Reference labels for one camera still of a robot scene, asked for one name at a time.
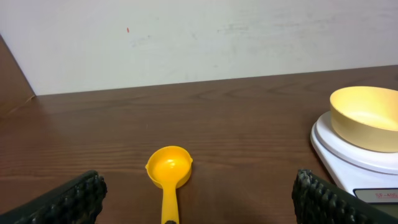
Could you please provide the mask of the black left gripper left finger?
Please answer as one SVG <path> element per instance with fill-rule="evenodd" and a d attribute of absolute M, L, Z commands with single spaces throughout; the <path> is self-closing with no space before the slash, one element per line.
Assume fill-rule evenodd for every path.
<path fill-rule="evenodd" d="M 95 170 L 1 215 L 2 224 L 94 224 L 107 194 L 104 177 Z"/>

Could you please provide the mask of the yellow plastic scoop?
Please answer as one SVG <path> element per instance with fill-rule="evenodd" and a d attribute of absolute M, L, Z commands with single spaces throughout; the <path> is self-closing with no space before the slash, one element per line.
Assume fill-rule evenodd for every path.
<path fill-rule="evenodd" d="M 177 189 L 189 180 L 192 163 L 191 155 L 180 146 L 166 146 L 150 156 L 145 168 L 151 181 L 162 189 L 161 223 L 180 223 Z"/>

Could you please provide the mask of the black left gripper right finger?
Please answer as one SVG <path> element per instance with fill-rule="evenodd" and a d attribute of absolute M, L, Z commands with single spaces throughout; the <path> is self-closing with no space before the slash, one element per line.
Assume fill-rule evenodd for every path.
<path fill-rule="evenodd" d="M 397 224 L 397 218 L 300 169 L 292 200 L 298 224 Z"/>

